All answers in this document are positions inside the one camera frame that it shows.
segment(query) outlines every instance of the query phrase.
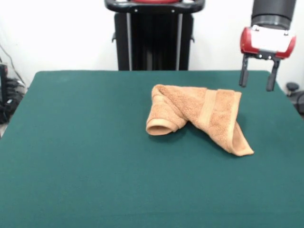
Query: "green table surface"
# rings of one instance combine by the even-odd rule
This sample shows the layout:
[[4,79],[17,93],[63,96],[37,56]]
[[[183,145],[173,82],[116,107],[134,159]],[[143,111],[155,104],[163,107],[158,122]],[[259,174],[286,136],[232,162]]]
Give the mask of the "green table surface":
[[[302,228],[304,122],[268,72],[40,72],[0,141],[0,228]],[[243,93],[255,154],[145,131],[155,84]]]

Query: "red component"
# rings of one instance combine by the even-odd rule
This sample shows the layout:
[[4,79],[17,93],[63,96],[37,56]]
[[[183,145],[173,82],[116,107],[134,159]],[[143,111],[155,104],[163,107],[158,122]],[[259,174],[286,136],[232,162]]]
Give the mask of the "red component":
[[244,53],[252,53],[257,54],[259,53],[259,49],[252,47],[251,45],[251,29],[244,28],[241,36],[241,52]]
[[179,2],[179,0],[133,0],[133,2],[147,4],[169,4]]
[[284,58],[288,58],[290,57],[292,51],[294,50],[294,47],[295,47],[295,41],[296,41],[296,37],[293,37],[289,43],[289,46],[286,50],[286,52],[277,52],[275,54],[275,57],[278,57],[278,58],[281,58],[281,59],[284,59]]

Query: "orange towel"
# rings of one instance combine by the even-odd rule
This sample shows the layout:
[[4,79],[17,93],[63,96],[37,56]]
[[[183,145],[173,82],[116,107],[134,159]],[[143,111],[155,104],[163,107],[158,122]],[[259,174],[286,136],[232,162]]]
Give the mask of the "orange towel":
[[253,154],[236,122],[240,99],[241,93],[233,90],[156,85],[146,131],[169,134],[190,121],[225,151],[237,156]]

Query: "black stand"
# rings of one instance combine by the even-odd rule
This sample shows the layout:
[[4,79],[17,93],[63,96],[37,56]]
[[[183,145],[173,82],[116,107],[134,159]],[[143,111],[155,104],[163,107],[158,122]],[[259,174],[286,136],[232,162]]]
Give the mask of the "black stand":
[[193,17],[204,0],[194,3],[143,4],[106,0],[116,11],[119,70],[188,70]]

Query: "black cable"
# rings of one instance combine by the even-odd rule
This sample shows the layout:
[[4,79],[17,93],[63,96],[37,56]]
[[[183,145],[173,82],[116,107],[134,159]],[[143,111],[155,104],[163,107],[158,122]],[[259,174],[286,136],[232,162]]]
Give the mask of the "black cable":
[[17,70],[15,69],[14,63],[13,63],[13,59],[11,58],[11,56],[6,52],[6,50],[3,48],[3,46],[0,43],[0,48],[2,49],[2,51],[9,57],[10,59],[10,64],[11,67],[13,68],[13,70],[15,71],[16,75],[18,76],[18,78],[20,79],[20,81],[25,85],[25,82],[23,81],[23,79],[21,78],[20,74],[17,72]]

